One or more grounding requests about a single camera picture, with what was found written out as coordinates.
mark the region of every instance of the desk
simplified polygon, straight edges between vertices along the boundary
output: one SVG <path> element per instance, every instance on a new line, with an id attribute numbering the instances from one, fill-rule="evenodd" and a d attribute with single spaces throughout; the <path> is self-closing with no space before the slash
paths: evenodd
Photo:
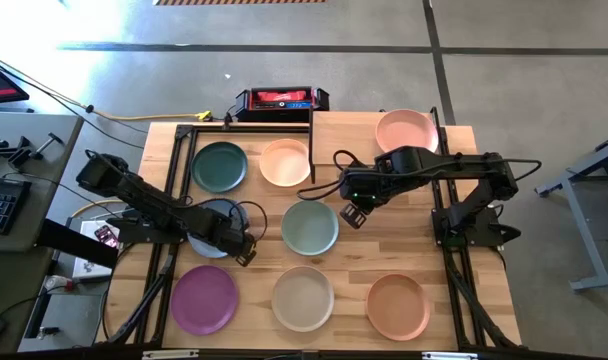
<path id="1" fill-rule="evenodd" d="M 63 145 L 53 143 L 46 148 L 44 159 L 28 160 L 22 167 L 29 174 L 55 182 L 62 178 L 81 127 L 82 120 L 77 116 L 0 112 L 0 139 L 7 140 L 11 147 L 17 145 L 20 135 L 31 141 L 33 149 L 49 138 L 49 132 L 64 141 Z M 6 160 L 0 158 L 0 177 L 13 172 Z M 10 233 L 0 235 L 0 311 L 38 294 L 53 253 L 49 248 L 33 246 L 57 185 L 19 175 L 12 179 L 30 181 L 32 185 Z M 0 336 L 0 353 L 17 350 L 32 308 L 33 302 L 29 301 L 4 315 L 7 325 Z"/>
<path id="2" fill-rule="evenodd" d="M 381 113 L 316 112 L 313 136 L 318 125 L 359 122 L 360 126 L 337 128 L 334 149 L 360 146 L 351 142 L 357 138 L 372 139 L 375 124 Z M 154 123 L 149 130 L 139 174 L 154 186 L 163 189 L 166 181 L 173 136 L 177 123 Z M 360 134 L 350 132 L 360 129 Z M 473 129 L 467 126 L 446 127 L 451 152 L 475 153 Z M 310 179 L 292 188 L 278 188 L 268 183 L 260 174 L 258 163 L 262 150 L 270 141 L 293 138 L 307 144 L 307 134 L 231 134 L 200 133 L 197 150 L 215 141 L 231 141 L 247 154 L 249 169 L 241 186 L 226 194 L 236 200 L 252 200 L 260 203 L 268 214 L 269 226 L 264 239 L 257 245 L 257 257 L 248 268 L 242 268 L 233 259 L 205 259 L 197 255 L 188 244 L 180 246 L 174 284 L 192 268 L 213 264 L 225 268 L 235 279 L 240 304 L 233 320 L 221 331 L 203 337 L 183 332 L 172 316 L 168 316 L 163 339 L 164 348 L 262 348 L 262 349 L 353 349 L 353 350 L 420 350 L 456 348 L 451 307 L 446 286 L 446 274 L 442 253 L 434 245 L 430 210 L 434 206 L 429 186 L 397 196 L 382 208 L 375 210 L 360 230 L 353 230 L 340 219 L 340 236 L 337 243 L 325 254 L 313 257 L 300 256 L 289 250 L 281 240 L 280 224 L 285 211 L 298 201 L 295 191 L 311 185 Z M 313 144 L 314 156 L 324 146 Z M 178 162 L 178 179 L 174 195 L 179 193 L 179 177 L 186 158 L 185 145 Z M 361 158 L 372 161 L 372 157 Z M 317 159 L 316 184 L 336 180 L 338 170 L 329 165 L 330 159 Z M 460 196 L 465 196 L 475 186 L 466 181 L 458 184 Z M 195 202 L 212 196 L 192 185 L 189 194 Z M 323 200 L 338 212 L 345 201 L 335 193 Z M 260 231 L 260 214 L 247 209 L 251 231 Z M 394 228 L 386 224 L 396 224 Z M 140 301 L 151 246 L 135 246 L 118 265 L 111 285 L 106 322 L 111 333 L 127 319 Z M 488 249 L 470 250 L 474 277 L 480 302 L 508 338 L 520 343 L 515 313 L 511 301 L 506 274 L 497 256 Z M 329 321 L 311 333 L 295 333 L 287 330 L 275 319 L 271 310 L 273 285 L 287 269 L 296 265 L 311 265 L 329 277 L 335 289 L 335 307 Z M 371 284 L 380 276 L 401 272 L 418 281 L 431 300 L 431 319 L 428 327 L 418 338 L 407 342 L 395 342 L 380 335 L 365 316 L 364 299 Z M 463 305 L 467 334 L 472 339 L 472 326 L 468 308 Z M 152 306 L 149 322 L 157 314 L 157 303 Z M 148 327 L 149 336 L 152 326 Z"/>

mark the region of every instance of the light blue plate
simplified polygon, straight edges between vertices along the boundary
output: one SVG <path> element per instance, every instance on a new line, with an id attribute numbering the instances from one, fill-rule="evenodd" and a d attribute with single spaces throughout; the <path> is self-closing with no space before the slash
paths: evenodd
<path id="1" fill-rule="evenodd" d="M 209 201 L 206 204 L 202 205 L 202 207 L 208 208 L 208 209 L 213 209 L 213 210 L 219 212 L 220 214 L 224 214 L 224 215 L 228 216 L 228 213 L 231 210 L 231 208 L 233 207 L 233 205 L 231 205 L 231 203 L 229 203 L 226 200 L 213 200 L 213 201 Z M 246 210 L 244 210 L 244 208 L 241 206 L 238 206 L 238 207 L 242 211 L 242 218 L 244 219 L 243 220 L 244 224 L 248 224 L 248 215 L 246 214 Z M 233 224 L 231 225 L 231 227 L 233 229 L 241 229 L 243 224 L 242 224 L 240 215 L 235 210 L 233 210 L 231 212 L 231 215 L 232 215 L 231 220 L 233 221 Z M 204 257 L 211 258 L 211 259 L 219 259 L 219 258 L 226 257 L 228 255 L 227 253 L 216 248 L 215 246 L 211 246 L 211 245 L 205 243 L 200 238 L 189 236 L 188 241 L 191 243 L 193 250 L 195 250 L 196 253 L 198 253 Z"/>
<path id="2" fill-rule="evenodd" d="M 301 255 L 319 255 L 333 246 L 339 223 L 333 209 L 317 201 L 300 201 L 282 219 L 282 239 Z"/>

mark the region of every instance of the plate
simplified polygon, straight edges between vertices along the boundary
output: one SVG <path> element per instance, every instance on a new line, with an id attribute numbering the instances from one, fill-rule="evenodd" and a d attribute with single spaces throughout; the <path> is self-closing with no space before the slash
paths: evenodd
<path id="1" fill-rule="evenodd" d="M 193 158 L 193 181 L 211 193 L 223 193 L 239 185 L 246 175 L 248 159 L 239 146 L 216 142 L 205 146 Z"/>
<path id="2" fill-rule="evenodd" d="M 224 215 L 228 216 L 229 211 L 231 210 L 233 205 L 227 200 L 216 199 L 216 200 L 212 200 L 212 201 L 205 203 L 204 205 L 202 205 L 202 207 L 208 208 L 208 209 L 213 209 L 213 210 L 219 212 L 220 214 L 224 214 Z M 242 206 L 239 206 L 239 209 L 242 211 L 242 218 L 244 219 L 243 220 L 244 223 L 248 224 L 248 215 L 246 214 L 246 210 L 244 210 L 244 208 Z M 237 212 L 235 210 L 233 210 L 231 215 L 232 215 L 231 220 L 233 222 L 231 224 L 231 228 L 236 229 L 236 230 L 241 229 L 243 227 L 243 224 L 242 224 L 242 219 L 240 218 L 240 216 L 237 214 Z M 193 237 L 193 236 L 189 235 L 188 241 L 191 243 L 193 250 L 195 250 L 195 252 L 197 252 L 198 254 L 200 254 L 204 257 L 211 258 L 211 259 L 219 259 L 219 258 L 228 256 L 228 254 L 225 253 L 224 251 L 221 251 L 220 249 L 216 248 L 215 246 L 211 246 L 211 245 L 203 242 L 202 239 L 199 237 Z"/>
<path id="3" fill-rule="evenodd" d="M 333 246 L 339 222 L 333 209 L 317 201 L 300 201 L 282 218 L 282 239 L 301 255 L 319 255 Z"/>
<path id="4" fill-rule="evenodd" d="M 368 291 L 366 314 L 382 335 L 407 341 L 424 331 L 431 305 L 415 280 L 402 274 L 389 274 L 377 280 Z"/>
<path id="5" fill-rule="evenodd" d="M 272 307 L 277 320 L 288 329 L 313 331 L 333 312 L 333 285 L 320 271 L 298 266 L 286 271 L 275 283 Z"/>
<path id="6" fill-rule="evenodd" d="M 203 265 L 178 280 L 171 297 L 171 313 L 182 330 L 208 335 L 233 318 L 238 301 L 233 278 L 217 266 Z"/>
<path id="7" fill-rule="evenodd" d="M 304 181 L 311 172 L 308 148 L 297 140 L 273 141 L 260 157 L 260 171 L 270 183 L 289 187 Z"/>
<path id="8" fill-rule="evenodd" d="M 437 129 L 426 116 L 413 110 L 394 110 L 384 115 L 375 128 L 375 138 L 382 151 L 400 146 L 437 150 Z"/>

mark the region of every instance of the light green plate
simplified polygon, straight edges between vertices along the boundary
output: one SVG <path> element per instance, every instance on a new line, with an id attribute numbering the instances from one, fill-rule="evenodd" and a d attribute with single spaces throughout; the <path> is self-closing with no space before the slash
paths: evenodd
<path id="1" fill-rule="evenodd" d="M 300 201 L 282 219 L 282 239 L 301 255 L 319 255 L 333 246 L 339 234 L 337 215 L 317 201 Z"/>

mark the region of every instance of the purple plate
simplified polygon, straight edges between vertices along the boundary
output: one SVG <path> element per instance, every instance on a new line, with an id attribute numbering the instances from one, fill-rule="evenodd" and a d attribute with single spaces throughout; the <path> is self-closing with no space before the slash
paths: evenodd
<path id="1" fill-rule="evenodd" d="M 217 266 L 203 265 L 177 282 L 171 297 L 171 313 L 184 331 L 208 335 L 233 318 L 237 302 L 233 278 Z"/>

